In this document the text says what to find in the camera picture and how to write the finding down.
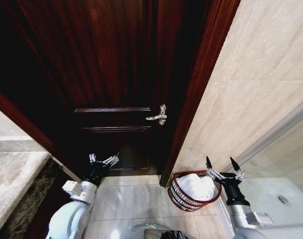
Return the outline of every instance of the wicker basket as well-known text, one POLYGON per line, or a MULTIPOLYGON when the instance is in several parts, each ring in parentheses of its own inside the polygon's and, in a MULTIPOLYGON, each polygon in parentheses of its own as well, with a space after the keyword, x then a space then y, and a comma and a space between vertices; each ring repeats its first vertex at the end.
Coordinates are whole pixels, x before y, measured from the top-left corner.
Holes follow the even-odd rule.
POLYGON ((168 195, 171 199, 171 201, 180 209, 187 211, 187 212, 194 212, 198 210, 199 208, 202 208, 203 206, 207 205, 208 203, 212 203, 216 201, 221 193, 221 185, 214 181, 215 184, 215 190, 214 190, 214 197, 209 201, 198 201, 190 196, 188 196, 178 185, 177 178, 180 178, 182 176, 185 176, 187 174, 195 173, 199 177, 208 176, 206 171, 191 171, 191 172, 181 172, 181 173, 175 173, 173 175, 173 181, 171 185, 168 188, 168 195))

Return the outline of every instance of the silver door handle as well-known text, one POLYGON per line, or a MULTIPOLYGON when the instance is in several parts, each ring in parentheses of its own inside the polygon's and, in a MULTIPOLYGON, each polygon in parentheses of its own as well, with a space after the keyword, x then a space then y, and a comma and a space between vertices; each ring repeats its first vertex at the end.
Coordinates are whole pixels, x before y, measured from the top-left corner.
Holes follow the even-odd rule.
POLYGON ((160 106, 160 113, 157 116, 151 116, 151 117, 146 117, 147 120, 157 120, 159 119, 159 124, 164 125, 165 124, 165 118, 167 118, 166 113, 166 105, 160 106))
POLYGON ((165 119, 167 118, 167 115, 158 115, 158 116, 151 116, 151 117, 146 117, 147 120, 157 120, 157 119, 165 119))

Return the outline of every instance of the beige floor tile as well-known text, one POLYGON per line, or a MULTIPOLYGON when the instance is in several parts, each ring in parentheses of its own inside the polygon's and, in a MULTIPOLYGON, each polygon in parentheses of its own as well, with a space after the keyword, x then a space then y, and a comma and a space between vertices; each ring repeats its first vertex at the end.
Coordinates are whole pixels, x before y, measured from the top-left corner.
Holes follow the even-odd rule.
POLYGON ((101 221, 89 222, 82 239, 97 239, 101 228, 101 221))
POLYGON ((199 238, 194 216, 190 217, 168 217, 164 218, 164 225, 171 230, 187 232, 195 238, 199 238))
POLYGON ((168 188, 161 188, 161 200, 164 217, 177 217, 177 216, 192 216, 192 212, 185 212, 171 201, 167 193, 168 188))
POLYGON ((160 186, 135 186, 134 218, 162 217, 160 186))
POLYGON ((102 221, 98 238, 121 239, 132 225, 132 219, 102 221))
POLYGON ((163 218, 136 218, 133 219, 133 226, 139 225, 139 224, 158 224, 163 226, 164 225, 164 219, 163 218))
POLYGON ((95 201, 91 209, 90 221, 97 221, 102 219, 104 207, 105 207, 107 189, 108 188, 106 187, 99 187, 96 190, 95 201))
POLYGON ((200 239, 225 239, 226 235, 217 215, 195 216, 200 239))
POLYGON ((101 187, 159 185, 158 175, 105 177, 101 187))
POLYGON ((134 187, 108 187, 103 220, 133 218, 134 187))
POLYGON ((201 209, 198 209, 197 211, 193 212, 195 216, 200 215, 217 215, 216 212, 216 203, 218 201, 215 201, 213 203, 207 204, 206 206, 202 207, 201 209))

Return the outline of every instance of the countertop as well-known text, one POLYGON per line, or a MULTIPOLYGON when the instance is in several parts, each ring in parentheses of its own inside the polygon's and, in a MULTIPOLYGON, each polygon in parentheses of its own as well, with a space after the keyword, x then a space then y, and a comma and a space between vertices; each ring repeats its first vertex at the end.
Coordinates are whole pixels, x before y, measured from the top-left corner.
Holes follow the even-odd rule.
POLYGON ((49 157, 44 151, 0 153, 0 229, 49 157))

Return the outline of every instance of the white towel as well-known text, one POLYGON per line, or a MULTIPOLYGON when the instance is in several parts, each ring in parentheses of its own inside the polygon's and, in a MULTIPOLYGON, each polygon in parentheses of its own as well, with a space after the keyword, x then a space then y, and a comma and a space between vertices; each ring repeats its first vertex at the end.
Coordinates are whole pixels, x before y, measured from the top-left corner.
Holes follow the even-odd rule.
POLYGON ((215 185, 208 176, 199 177, 192 173, 177 178, 180 188, 191 198, 199 201, 209 201, 214 196, 215 185))

